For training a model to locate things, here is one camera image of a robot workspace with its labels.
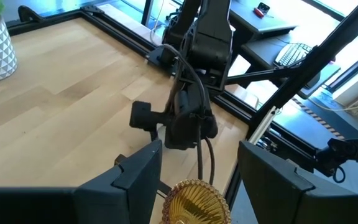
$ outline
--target wooden table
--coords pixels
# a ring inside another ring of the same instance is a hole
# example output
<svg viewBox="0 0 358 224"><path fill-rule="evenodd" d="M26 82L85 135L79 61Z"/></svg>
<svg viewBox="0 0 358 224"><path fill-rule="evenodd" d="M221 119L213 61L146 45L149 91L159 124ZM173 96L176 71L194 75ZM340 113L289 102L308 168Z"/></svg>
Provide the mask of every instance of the wooden table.
<svg viewBox="0 0 358 224"><path fill-rule="evenodd" d="M134 100L162 111L172 81L83 19L12 38L19 67L0 81L0 186L79 186L150 142L129 127ZM247 125L213 105L214 186L224 193ZM204 176L209 153L203 143ZM197 176L196 151L163 152L161 180ZM151 223L161 219L156 198Z"/></svg>

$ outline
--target keyboard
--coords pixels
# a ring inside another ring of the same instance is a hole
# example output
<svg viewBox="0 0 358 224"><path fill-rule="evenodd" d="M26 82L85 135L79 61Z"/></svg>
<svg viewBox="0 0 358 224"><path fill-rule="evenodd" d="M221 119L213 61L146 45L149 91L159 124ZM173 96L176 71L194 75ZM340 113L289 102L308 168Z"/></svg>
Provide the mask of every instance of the keyboard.
<svg viewBox="0 0 358 224"><path fill-rule="evenodd" d="M292 65L297 60L306 57L312 48L306 44L287 44L276 57L274 64L278 66Z"/></svg>

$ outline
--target black bracket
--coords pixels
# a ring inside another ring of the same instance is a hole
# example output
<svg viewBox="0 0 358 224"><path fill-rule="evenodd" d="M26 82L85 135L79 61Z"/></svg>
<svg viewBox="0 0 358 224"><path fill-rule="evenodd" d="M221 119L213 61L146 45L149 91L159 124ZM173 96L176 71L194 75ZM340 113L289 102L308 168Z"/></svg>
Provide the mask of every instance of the black bracket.
<svg viewBox="0 0 358 224"><path fill-rule="evenodd" d="M38 15L34 10L27 6L19 6L17 13L19 14L19 19L21 22L42 22L45 20L44 17Z"/></svg>
<svg viewBox="0 0 358 224"><path fill-rule="evenodd" d="M80 9L84 12L88 12L92 14L104 14L104 11L96 6L83 6Z"/></svg>
<svg viewBox="0 0 358 224"><path fill-rule="evenodd" d="M117 156L116 160L114 161L114 165L118 165L120 162L124 161L125 159L127 159L126 156L120 154ZM162 182L160 180L160 183L158 184L158 190L161 191L165 197L168 195L169 191L171 191L171 187L169 187L166 183Z"/></svg>

